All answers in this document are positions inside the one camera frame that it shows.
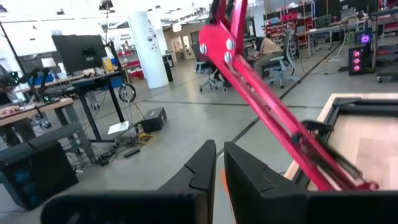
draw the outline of workbench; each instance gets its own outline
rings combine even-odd
[[[363,20],[360,20],[357,22],[353,22],[350,24],[336,24],[334,26],[333,26],[333,24],[331,24],[332,26],[330,26],[330,27],[310,30],[310,31],[306,32],[308,53],[310,54],[310,56],[313,55],[313,52],[312,52],[313,46],[312,46],[312,41],[311,41],[311,35],[329,33],[329,39],[330,39],[330,44],[331,44],[332,36],[334,33],[347,31],[347,30],[351,30],[351,29],[359,30],[360,26],[363,26],[365,22],[366,22],[366,19],[363,19]]]
[[[323,107],[318,121],[325,122],[335,106],[336,99],[362,98],[384,102],[397,102],[398,93],[335,93]],[[383,110],[395,113],[398,106],[383,106]],[[347,160],[355,164],[364,173],[366,180],[381,184],[381,189],[398,189],[398,118],[395,115],[372,116],[339,115],[328,143]],[[293,180],[300,171],[299,165],[293,161],[285,173],[285,177]],[[316,190],[311,182],[307,189]]]
[[[73,100],[71,98],[63,98],[59,101],[47,105],[35,104],[27,106],[26,110],[24,111],[16,112],[15,114],[10,114],[8,116],[0,118],[0,126],[52,110],[55,111],[55,114],[57,115],[57,118],[59,119],[63,127],[62,130],[52,131],[51,138],[54,140],[68,138],[71,145],[70,148],[73,151],[78,149],[79,147],[82,148],[89,158],[90,162],[94,163],[95,155],[93,150],[91,149],[91,143],[89,142],[83,130],[83,127],[80,124],[76,111],[73,108]],[[73,137],[74,134],[77,135],[77,139],[79,139],[80,144],[76,142],[76,139]]]
[[[65,83],[65,82],[72,82],[72,81],[75,81],[75,80],[79,80],[79,79],[81,79],[81,78],[84,78],[84,76],[85,75],[75,75],[75,76],[72,76],[72,77],[66,77],[66,78],[60,78],[60,79],[58,79],[58,80],[54,80],[54,81],[52,81],[52,82],[47,82],[47,83],[45,83],[45,86],[46,87],[50,87],[50,86],[59,86],[59,85],[61,85],[62,83]],[[39,89],[40,88],[40,85],[36,85],[35,86],[35,88],[36,89]],[[15,89],[14,89],[14,93],[25,93],[25,92],[27,92],[27,91],[30,91],[30,87],[28,86],[28,87],[25,87],[25,88],[21,88],[20,86],[17,86]]]
[[[75,81],[72,83],[72,86],[75,88],[75,93],[79,97],[81,104],[83,106],[83,110],[87,116],[88,122],[90,124],[91,129],[93,130],[94,137],[95,139],[90,139],[90,142],[107,142],[107,143],[112,143],[115,148],[118,147],[118,144],[115,142],[115,138],[120,136],[121,134],[119,133],[117,136],[110,135],[107,136],[107,139],[103,139],[102,136],[100,135],[100,132],[97,128],[97,125],[95,123],[95,118],[91,114],[90,108],[88,107],[85,95],[86,93],[96,90],[98,88],[103,88],[103,87],[108,87],[108,91],[111,94],[111,99],[113,102],[113,105],[116,109],[116,114],[118,115],[118,118],[120,122],[124,122],[124,117],[118,102],[118,98],[116,97],[116,94],[114,93],[113,89],[113,84],[112,84],[112,79],[113,78],[119,78],[123,76],[122,72],[113,72],[113,73],[107,73],[104,75],[98,75],[90,78],[84,78],[78,81]]]

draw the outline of chair wheel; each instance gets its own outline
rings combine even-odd
[[[41,125],[41,127],[45,128],[45,129],[52,127],[52,123],[49,122],[49,121],[46,121],[46,122],[44,122],[44,123],[42,123],[40,125]]]

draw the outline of ceiling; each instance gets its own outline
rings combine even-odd
[[[99,5],[104,0],[0,0],[8,13],[1,13],[1,17],[30,16],[36,19],[54,17],[57,12],[62,11],[65,15],[88,15],[98,14]],[[213,0],[112,0],[113,9],[120,15],[128,15],[134,11],[148,11],[159,14],[164,24],[191,22],[196,19],[205,19],[208,8]],[[248,0],[249,6],[263,0]]]

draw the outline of wooden platform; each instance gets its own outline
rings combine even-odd
[[[335,98],[363,97],[398,99],[397,93],[333,94],[320,113],[324,121]],[[398,189],[398,118],[340,115],[329,144],[363,171],[364,179],[378,182],[381,189]],[[299,166],[293,161],[285,173],[292,179]],[[311,183],[309,190],[317,188]]]

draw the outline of metal bolt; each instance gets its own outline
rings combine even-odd
[[[207,53],[206,44],[201,44],[200,45],[200,53],[202,53],[202,54],[206,54]]]
[[[235,43],[233,40],[231,40],[231,39],[226,40],[226,48],[228,50],[232,50],[234,48],[234,46],[235,46]]]
[[[224,60],[226,63],[230,63],[232,61],[232,54],[230,52],[226,52],[224,55]]]

